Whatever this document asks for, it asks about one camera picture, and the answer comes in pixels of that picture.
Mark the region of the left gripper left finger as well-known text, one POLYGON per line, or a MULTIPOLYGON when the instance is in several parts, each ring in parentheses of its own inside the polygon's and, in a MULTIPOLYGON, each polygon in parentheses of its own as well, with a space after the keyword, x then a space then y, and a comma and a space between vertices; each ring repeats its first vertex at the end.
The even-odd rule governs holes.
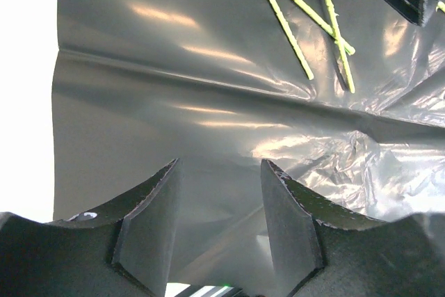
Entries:
POLYGON ((179 212, 179 161, 69 220, 1 214, 2 296, 163 296, 179 212))

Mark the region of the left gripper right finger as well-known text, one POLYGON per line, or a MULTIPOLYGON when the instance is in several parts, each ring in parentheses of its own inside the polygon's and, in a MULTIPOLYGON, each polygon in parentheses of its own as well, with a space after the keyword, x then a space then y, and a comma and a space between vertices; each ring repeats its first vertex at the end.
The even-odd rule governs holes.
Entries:
POLYGON ((281 296, 443 296, 444 215, 385 222, 351 211, 261 162, 281 296))

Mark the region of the black wrapping paper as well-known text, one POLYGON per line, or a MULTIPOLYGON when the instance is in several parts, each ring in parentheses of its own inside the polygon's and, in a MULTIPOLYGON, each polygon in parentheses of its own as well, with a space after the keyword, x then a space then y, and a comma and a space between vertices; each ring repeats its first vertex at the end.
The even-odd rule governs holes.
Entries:
POLYGON ((275 283, 260 164, 361 214, 444 210, 444 14, 409 23, 384 0, 333 0, 332 38, 277 0, 58 0, 54 218, 181 163, 170 280, 275 283))

